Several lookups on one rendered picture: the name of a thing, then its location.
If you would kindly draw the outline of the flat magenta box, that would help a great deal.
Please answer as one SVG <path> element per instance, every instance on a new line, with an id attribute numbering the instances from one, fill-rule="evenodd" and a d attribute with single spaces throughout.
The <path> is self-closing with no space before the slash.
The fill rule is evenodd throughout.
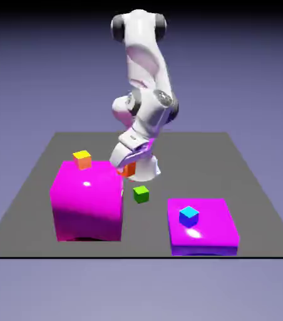
<path id="1" fill-rule="evenodd" d="M 187 206 L 199 211 L 198 223 L 191 228 L 179 223 L 179 210 Z M 224 199 L 171 198 L 167 218 L 173 256 L 237 254 L 240 236 Z"/>

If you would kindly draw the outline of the small blue cube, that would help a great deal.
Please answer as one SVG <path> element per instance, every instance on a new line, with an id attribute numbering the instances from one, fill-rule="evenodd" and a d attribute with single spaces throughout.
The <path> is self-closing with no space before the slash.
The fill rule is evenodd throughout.
<path id="1" fill-rule="evenodd" d="M 198 223 L 199 211 L 191 206 L 179 210 L 179 223 L 186 228 L 191 228 Z"/>

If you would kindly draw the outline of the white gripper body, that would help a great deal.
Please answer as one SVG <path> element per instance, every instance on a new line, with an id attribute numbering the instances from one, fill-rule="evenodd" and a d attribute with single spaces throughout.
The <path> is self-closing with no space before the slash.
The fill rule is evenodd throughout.
<path id="1" fill-rule="evenodd" d="M 121 142 L 117 143 L 111 153 L 110 162 L 118 168 L 123 168 L 128 164 L 136 162 L 142 158 L 148 157 L 151 154 L 151 147 L 143 145 L 140 149 L 131 150 Z"/>

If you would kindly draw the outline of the small green cube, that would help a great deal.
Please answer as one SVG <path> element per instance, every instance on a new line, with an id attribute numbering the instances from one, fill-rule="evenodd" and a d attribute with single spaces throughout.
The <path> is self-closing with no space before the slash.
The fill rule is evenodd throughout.
<path id="1" fill-rule="evenodd" d="M 149 200 L 150 191 L 147 189 L 146 186 L 137 186 L 133 188 L 133 197 L 134 200 L 140 204 L 145 203 Z"/>

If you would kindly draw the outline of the large magenta box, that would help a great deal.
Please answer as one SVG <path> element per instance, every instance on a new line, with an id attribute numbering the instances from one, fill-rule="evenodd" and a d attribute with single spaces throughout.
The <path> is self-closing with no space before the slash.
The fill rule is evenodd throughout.
<path id="1" fill-rule="evenodd" d="M 121 240 L 123 178 L 110 162 L 94 160 L 80 170 L 64 161 L 49 195 L 58 241 Z"/>

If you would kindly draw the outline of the small orange cube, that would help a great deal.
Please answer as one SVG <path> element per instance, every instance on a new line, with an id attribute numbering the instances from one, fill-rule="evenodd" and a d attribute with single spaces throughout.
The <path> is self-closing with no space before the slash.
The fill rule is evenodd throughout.
<path id="1" fill-rule="evenodd" d="M 123 177 L 131 177 L 135 175 L 136 162 L 129 163 L 123 168 L 117 170 L 117 173 Z"/>

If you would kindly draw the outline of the small yellow cube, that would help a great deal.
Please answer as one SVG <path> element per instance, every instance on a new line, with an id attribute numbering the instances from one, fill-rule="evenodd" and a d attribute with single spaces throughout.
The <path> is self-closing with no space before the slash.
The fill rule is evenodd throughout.
<path id="1" fill-rule="evenodd" d="M 87 150 L 81 150 L 73 153 L 73 160 L 79 170 L 85 170 L 91 167 L 91 154 Z"/>

